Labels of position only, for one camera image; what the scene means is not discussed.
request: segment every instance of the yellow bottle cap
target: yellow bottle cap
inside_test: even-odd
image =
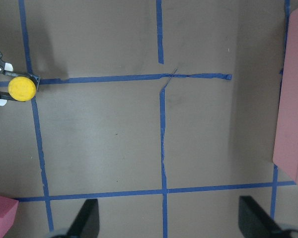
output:
[[[31,79],[18,76],[10,81],[8,85],[8,92],[15,100],[25,102],[34,97],[36,87]]]

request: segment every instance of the yellow cap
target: yellow cap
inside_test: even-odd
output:
[[[8,92],[15,100],[25,102],[34,97],[36,87],[31,79],[19,76],[10,81]]]

